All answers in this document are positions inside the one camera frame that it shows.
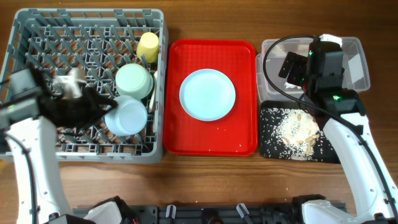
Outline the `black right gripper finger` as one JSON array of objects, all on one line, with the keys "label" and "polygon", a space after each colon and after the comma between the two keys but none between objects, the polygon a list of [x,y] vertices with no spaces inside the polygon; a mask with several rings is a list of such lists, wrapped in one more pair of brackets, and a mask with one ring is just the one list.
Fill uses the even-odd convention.
[{"label": "black right gripper finger", "polygon": [[307,72],[307,57],[302,55],[289,55],[287,60],[289,64],[287,82],[292,85],[302,86]]},{"label": "black right gripper finger", "polygon": [[280,68],[279,77],[287,78],[296,65],[298,65],[298,55],[294,52],[288,52]]}]

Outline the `small green bowl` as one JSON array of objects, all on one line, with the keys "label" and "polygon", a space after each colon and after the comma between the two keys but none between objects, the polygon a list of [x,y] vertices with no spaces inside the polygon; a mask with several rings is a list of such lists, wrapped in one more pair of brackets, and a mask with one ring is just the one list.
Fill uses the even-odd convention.
[{"label": "small green bowl", "polygon": [[127,95],[114,99],[118,106],[104,116],[106,127],[117,136],[139,133],[147,124],[147,110],[144,104]]}]

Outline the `white plastic fork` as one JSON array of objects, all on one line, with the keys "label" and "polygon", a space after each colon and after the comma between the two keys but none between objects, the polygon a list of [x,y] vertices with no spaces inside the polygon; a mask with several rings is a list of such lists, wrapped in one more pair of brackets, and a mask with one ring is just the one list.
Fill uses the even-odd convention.
[{"label": "white plastic fork", "polygon": [[149,107],[148,107],[150,113],[153,113],[155,111],[154,104],[155,104],[155,96],[156,96],[157,72],[154,72],[154,74],[153,74],[153,84],[154,84],[154,86],[153,86],[152,95],[151,95],[150,103],[149,103]]}]

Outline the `light blue plate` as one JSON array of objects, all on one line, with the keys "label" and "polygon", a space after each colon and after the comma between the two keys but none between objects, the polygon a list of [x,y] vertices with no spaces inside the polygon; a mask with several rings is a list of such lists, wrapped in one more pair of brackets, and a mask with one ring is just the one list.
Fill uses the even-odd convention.
[{"label": "light blue plate", "polygon": [[183,110],[200,121],[216,121],[225,117],[236,101],[233,82],[214,69],[200,69],[189,74],[179,89]]}]

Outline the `yellow plastic cup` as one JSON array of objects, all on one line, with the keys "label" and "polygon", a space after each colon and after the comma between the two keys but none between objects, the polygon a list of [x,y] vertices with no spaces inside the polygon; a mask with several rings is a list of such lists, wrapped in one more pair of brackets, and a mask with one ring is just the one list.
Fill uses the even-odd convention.
[{"label": "yellow plastic cup", "polygon": [[159,38],[152,32],[144,33],[137,46],[136,54],[139,58],[145,56],[147,63],[154,63],[159,54]]}]

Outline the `white napkin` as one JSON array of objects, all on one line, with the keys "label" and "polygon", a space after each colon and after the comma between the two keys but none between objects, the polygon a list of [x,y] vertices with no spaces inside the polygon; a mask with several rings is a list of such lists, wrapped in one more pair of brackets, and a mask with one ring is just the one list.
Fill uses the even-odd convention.
[{"label": "white napkin", "polygon": [[296,88],[296,89],[299,89],[299,90],[302,89],[301,86],[294,85],[294,84],[291,84],[291,83],[288,83],[288,82],[285,82],[285,83],[284,83],[284,86],[286,87],[286,89],[290,89],[290,88]]}]

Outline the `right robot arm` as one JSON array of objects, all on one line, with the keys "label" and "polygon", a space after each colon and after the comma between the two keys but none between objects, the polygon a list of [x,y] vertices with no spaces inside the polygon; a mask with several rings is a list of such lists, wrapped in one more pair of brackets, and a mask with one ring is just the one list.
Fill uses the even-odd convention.
[{"label": "right robot arm", "polygon": [[312,196],[294,198],[300,223],[397,223],[397,186],[370,132],[359,95],[343,87],[340,38],[314,37],[306,56],[288,53],[281,72],[303,89],[296,99],[335,150],[353,194],[356,216]]}]

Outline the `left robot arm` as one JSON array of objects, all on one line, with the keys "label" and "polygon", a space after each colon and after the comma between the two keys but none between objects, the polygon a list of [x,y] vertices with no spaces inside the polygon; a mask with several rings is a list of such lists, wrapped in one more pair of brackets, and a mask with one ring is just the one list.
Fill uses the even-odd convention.
[{"label": "left robot arm", "polygon": [[22,68],[5,83],[10,100],[1,105],[1,137],[12,152],[19,195],[18,223],[137,223],[137,215],[120,197],[103,200],[85,217],[76,216],[66,199],[60,179],[55,143],[59,128],[86,129],[118,104],[86,82],[82,69],[72,68],[53,83],[63,88],[53,96],[44,73]]}]

